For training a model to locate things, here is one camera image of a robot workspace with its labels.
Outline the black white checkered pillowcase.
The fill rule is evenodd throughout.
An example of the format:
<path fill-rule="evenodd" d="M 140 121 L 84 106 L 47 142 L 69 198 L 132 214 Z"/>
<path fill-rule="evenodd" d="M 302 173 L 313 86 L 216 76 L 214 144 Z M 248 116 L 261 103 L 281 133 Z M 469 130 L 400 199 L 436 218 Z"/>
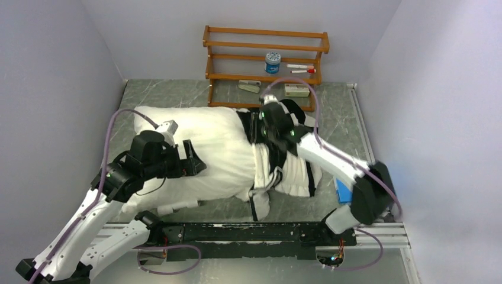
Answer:
<path fill-rule="evenodd" d="M 260 134 L 263 122 L 258 108 L 236 110 L 255 157 L 255 178 L 246 194 L 253 221 L 269 213 L 268 191 L 273 189 L 290 196 L 311 198 L 322 177 L 320 167 L 299 158 L 265 140 Z"/>

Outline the white pillow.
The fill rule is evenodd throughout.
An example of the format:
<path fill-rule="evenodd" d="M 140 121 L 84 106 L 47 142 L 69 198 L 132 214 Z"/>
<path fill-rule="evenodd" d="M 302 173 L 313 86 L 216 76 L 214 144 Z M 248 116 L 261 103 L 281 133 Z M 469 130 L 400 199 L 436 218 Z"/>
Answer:
<path fill-rule="evenodd" d="M 136 111 L 157 124 L 175 121 L 175 143 L 190 140 L 207 167 L 193 177 L 146 182 L 143 190 L 123 205 L 119 218 L 132 219 L 138 212 L 151 209 L 167 213 L 173 204 L 193 205 L 196 201 L 231 197 L 249 200 L 248 191 L 255 181 L 255 156 L 235 109 L 138 106 Z"/>

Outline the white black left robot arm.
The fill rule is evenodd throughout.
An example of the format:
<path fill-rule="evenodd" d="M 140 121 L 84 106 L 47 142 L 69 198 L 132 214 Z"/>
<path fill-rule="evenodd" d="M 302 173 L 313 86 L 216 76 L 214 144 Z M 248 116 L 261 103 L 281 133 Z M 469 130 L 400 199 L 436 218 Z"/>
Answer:
<path fill-rule="evenodd" d="M 64 229 L 38 256 L 22 259 L 16 272 L 28 283 L 89 283 L 91 278 L 129 249 L 167 241 L 165 223 L 150 211 L 139 212 L 128 230 L 108 244 L 88 247 L 102 227 L 147 181 L 193 177 L 206 169 L 190 140 L 184 140 L 186 158 L 169 131 L 136 135 L 130 149 L 102 167 L 79 209 Z"/>

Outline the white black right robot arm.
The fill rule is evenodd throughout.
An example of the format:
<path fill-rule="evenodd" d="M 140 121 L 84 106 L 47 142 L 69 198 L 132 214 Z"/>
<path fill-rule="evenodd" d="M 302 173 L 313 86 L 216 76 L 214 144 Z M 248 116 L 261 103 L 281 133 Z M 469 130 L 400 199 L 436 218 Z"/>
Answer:
<path fill-rule="evenodd" d="M 358 225 L 371 225 L 391 204 L 397 203 L 387 166 L 351 156 L 321 139 L 314 127 L 294 122 L 286 106 L 274 96 L 261 100 L 261 135 L 281 151 L 302 158 L 341 181 L 351 200 L 324 218 L 321 241 L 333 245 L 342 233 Z"/>

